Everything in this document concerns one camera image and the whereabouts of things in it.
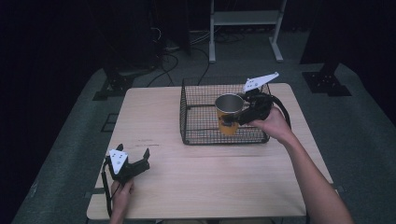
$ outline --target human arm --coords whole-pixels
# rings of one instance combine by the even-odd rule
[[[275,138],[289,153],[306,209],[313,223],[354,223],[347,207],[318,167],[276,107],[266,120],[254,120],[256,126]]]
[[[111,194],[113,201],[113,212],[110,218],[110,224],[121,224],[128,212],[129,201],[134,191],[134,180],[130,179],[124,185],[119,181],[114,181],[111,185]]]

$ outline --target wire basket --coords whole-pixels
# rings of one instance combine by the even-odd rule
[[[224,93],[242,92],[246,81],[245,77],[183,79],[180,97],[180,133],[185,145],[231,145],[268,142],[268,134],[248,125],[239,126],[233,135],[225,135],[219,131],[215,107],[216,99]],[[270,94],[268,85],[262,86],[261,91]]]

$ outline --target metal cup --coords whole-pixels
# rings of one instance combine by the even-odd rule
[[[226,93],[216,99],[215,106],[218,114],[220,132],[226,135],[235,134],[239,124],[237,122],[232,122],[231,126],[229,123],[226,125],[222,116],[242,111],[244,100],[237,94]]]

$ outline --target gray floor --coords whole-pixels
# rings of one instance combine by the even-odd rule
[[[318,71],[321,64],[299,65],[308,33],[281,33],[285,61],[277,63],[268,44],[269,34],[246,35],[232,44],[217,44],[217,62],[206,77],[257,77],[280,74],[274,82],[289,83],[317,141],[335,186],[357,223],[396,222],[396,129],[361,85],[359,77],[340,65],[336,75],[352,96],[329,97],[311,93],[302,72]],[[207,43],[194,46],[207,52]],[[178,65],[150,87],[180,86],[184,77],[200,77],[207,58],[173,53]],[[163,66],[176,60],[165,56]],[[162,72],[138,77],[134,87],[146,87]],[[108,114],[118,113],[122,97],[93,101],[106,80],[103,70],[92,75],[64,124],[14,223],[106,223],[87,220],[90,192],[106,154],[111,133],[101,132]],[[275,218],[276,223],[304,223],[302,217]],[[128,223],[152,221],[128,221]]]

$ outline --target metal frame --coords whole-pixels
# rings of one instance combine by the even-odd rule
[[[277,46],[277,38],[285,13],[287,0],[282,0],[279,10],[263,11],[215,11],[215,0],[211,0],[210,5],[210,41],[209,41],[209,62],[216,62],[215,48],[215,26],[217,25],[250,25],[250,24],[274,24],[276,26],[274,35],[269,37],[271,48],[276,57],[276,61],[283,62],[282,54]]]

